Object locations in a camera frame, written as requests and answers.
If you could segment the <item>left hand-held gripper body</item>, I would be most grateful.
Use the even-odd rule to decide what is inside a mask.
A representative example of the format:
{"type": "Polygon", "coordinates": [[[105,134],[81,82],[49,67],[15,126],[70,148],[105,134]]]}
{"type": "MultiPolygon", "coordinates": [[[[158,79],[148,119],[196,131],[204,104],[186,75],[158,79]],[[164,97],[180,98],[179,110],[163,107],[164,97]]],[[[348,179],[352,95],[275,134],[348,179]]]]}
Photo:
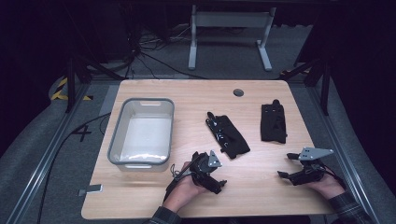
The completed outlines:
{"type": "Polygon", "coordinates": [[[199,153],[199,157],[195,160],[191,158],[190,172],[194,184],[219,194],[221,190],[214,190],[214,181],[216,179],[211,174],[221,166],[222,164],[213,150],[209,153],[199,153]]]}

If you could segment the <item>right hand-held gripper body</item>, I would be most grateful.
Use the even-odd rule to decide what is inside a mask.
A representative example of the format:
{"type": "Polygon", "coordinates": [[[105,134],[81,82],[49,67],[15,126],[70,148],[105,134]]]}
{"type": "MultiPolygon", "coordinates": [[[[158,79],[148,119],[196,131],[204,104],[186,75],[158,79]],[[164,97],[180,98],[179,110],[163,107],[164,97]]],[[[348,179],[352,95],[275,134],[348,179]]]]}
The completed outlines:
{"type": "Polygon", "coordinates": [[[290,175],[290,182],[294,186],[319,181],[326,172],[321,158],[332,155],[333,150],[304,147],[299,154],[299,162],[303,166],[303,170],[290,175]]]}

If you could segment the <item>black glove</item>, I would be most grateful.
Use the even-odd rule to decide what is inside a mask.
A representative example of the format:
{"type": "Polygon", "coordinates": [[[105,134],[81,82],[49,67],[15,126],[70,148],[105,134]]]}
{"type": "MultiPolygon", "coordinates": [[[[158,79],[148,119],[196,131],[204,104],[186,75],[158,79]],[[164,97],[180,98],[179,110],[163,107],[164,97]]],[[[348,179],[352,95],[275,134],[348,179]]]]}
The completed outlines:
{"type": "Polygon", "coordinates": [[[283,105],[277,99],[269,105],[262,105],[261,140],[285,144],[287,136],[283,105]]]}
{"type": "Polygon", "coordinates": [[[220,151],[231,160],[250,151],[247,141],[227,116],[215,116],[208,112],[205,123],[219,143],[220,151]]]}

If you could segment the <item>grey plastic bin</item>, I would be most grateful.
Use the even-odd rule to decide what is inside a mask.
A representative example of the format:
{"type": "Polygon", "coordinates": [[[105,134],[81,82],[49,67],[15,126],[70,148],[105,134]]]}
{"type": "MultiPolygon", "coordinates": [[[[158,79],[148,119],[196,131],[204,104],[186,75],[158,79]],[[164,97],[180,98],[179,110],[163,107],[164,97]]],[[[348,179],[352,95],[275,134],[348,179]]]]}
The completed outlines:
{"type": "Polygon", "coordinates": [[[121,171],[163,172],[171,155],[175,106],[166,98],[123,102],[107,151],[121,171]]]}

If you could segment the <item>person's right hand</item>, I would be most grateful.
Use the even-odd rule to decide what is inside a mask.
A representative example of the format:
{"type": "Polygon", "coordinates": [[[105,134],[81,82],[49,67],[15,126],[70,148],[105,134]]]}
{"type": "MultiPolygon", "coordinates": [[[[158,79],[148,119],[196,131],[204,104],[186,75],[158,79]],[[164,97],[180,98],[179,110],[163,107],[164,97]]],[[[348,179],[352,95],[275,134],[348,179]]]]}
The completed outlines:
{"type": "Polygon", "coordinates": [[[330,200],[346,192],[340,183],[328,174],[325,174],[319,181],[307,183],[306,186],[316,190],[326,200],[330,200]]]}

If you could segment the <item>person's left hand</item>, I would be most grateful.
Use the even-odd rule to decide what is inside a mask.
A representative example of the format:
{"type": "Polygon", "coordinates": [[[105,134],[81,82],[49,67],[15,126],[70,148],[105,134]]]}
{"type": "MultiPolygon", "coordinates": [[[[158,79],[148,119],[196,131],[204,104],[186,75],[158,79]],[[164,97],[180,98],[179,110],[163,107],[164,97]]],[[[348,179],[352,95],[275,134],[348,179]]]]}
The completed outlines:
{"type": "Polygon", "coordinates": [[[194,184],[192,177],[182,178],[163,202],[162,207],[177,213],[195,197],[206,192],[206,189],[194,184]]]}

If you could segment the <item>black metal stand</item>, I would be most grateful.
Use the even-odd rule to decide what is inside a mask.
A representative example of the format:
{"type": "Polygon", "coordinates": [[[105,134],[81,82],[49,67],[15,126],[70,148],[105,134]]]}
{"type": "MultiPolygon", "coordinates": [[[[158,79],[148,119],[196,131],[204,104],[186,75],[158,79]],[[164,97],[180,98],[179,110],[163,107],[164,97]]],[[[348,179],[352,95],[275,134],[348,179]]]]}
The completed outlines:
{"type": "Polygon", "coordinates": [[[113,78],[115,80],[125,80],[125,77],[117,75],[115,72],[105,68],[99,63],[96,63],[81,55],[72,56],[67,63],[67,108],[66,113],[69,113],[77,102],[76,81],[82,84],[89,84],[92,81],[92,72],[89,71],[87,66],[91,66],[98,70],[100,73],[113,78]]]}
{"type": "Polygon", "coordinates": [[[288,80],[292,77],[302,74],[305,70],[308,71],[307,77],[304,79],[306,87],[315,87],[319,81],[321,81],[321,93],[319,105],[325,116],[329,115],[328,112],[328,96],[330,88],[331,74],[329,71],[329,65],[326,61],[321,59],[315,59],[308,63],[303,63],[296,68],[281,72],[277,80],[288,80]]]}

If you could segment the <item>grey tape piece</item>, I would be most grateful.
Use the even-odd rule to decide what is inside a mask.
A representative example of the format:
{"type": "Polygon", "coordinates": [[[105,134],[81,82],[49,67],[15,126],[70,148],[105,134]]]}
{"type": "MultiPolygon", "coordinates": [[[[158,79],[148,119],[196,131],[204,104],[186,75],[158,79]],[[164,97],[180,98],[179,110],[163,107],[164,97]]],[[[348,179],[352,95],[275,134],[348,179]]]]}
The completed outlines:
{"type": "Polygon", "coordinates": [[[79,189],[78,190],[78,197],[82,197],[86,194],[89,193],[95,193],[95,192],[101,192],[103,190],[103,185],[102,184],[97,184],[97,185],[89,185],[85,189],[79,189]]]}

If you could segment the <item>yellow black hazard tape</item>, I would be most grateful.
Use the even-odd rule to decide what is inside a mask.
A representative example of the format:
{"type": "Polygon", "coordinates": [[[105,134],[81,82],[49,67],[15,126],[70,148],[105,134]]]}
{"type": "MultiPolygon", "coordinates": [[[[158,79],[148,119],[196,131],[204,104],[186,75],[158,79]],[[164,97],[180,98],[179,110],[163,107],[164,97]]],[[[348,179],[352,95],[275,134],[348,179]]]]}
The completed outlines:
{"type": "Polygon", "coordinates": [[[50,97],[51,100],[67,100],[68,96],[66,94],[62,94],[62,91],[67,84],[68,78],[64,77],[60,83],[58,84],[55,92],[50,97]]]}

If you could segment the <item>aluminium floor rail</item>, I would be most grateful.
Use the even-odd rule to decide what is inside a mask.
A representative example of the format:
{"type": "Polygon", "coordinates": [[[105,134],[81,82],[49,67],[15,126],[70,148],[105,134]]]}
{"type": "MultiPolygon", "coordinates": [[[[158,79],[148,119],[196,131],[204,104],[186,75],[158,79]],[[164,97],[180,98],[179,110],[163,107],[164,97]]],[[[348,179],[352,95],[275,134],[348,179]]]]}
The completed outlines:
{"type": "Polygon", "coordinates": [[[332,142],[332,148],[334,149],[335,158],[342,170],[345,177],[346,186],[351,190],[355,199],[362,205],[365,211],[373,218],[376,224],[380,224],[375,210],[367,197],[365,188],[361,182],[361,177],[358,174],[352,160],[348,157],[345,152],[345,147],[341,143],[340,138],[333,126],[332,120],[329,116],[326,116],[321,108],[320,96],[315,88],[307,88],[308,95],[313,102],[315,110],[323,123],[327,134],[330,136],[330,141],[332,142]]]}
{"type": "Polygon", "coordinates": [[[66,107],[63,112],[59,113],[59,118],[53,122],[56,130],[49,134],[50,140],[44,147],[43,152],[41,154],[35,153],[38,162],[36,166],[32,168],[29,179],[13,206],[12,211],[7,216],[5,224],[20,224],[23,220],[41,184],[48,177],[50,167],[55,160],[55,154],[61,148],[61,142],[65,139],[64,136],[71,119],[76,114],[77,108],[83,101],[89,87],[89,84],[81,84],[77,90],[75,102],[70,108],[66,107]]]}

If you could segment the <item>grey metal desk frame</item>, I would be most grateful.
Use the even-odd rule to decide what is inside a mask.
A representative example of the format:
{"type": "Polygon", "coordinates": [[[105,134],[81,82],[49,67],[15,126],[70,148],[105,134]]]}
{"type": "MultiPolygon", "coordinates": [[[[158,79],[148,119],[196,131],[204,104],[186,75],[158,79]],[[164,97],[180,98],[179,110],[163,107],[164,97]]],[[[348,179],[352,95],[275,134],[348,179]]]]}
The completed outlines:
{"type": "Polygon", "coordinates": [[[221,28],[260,28],[263,30],[262,38],[256,41],[261,55],[265,71],[273,69],[266,43],[275,18],[276,8],[271,7],[265,12],[223,12],[223,11],[198,11],[197,6],[191,7],[191,45],[188,68],[194,70],[197,59],[197,28],[198,27],[221,27],[221,28]]]}

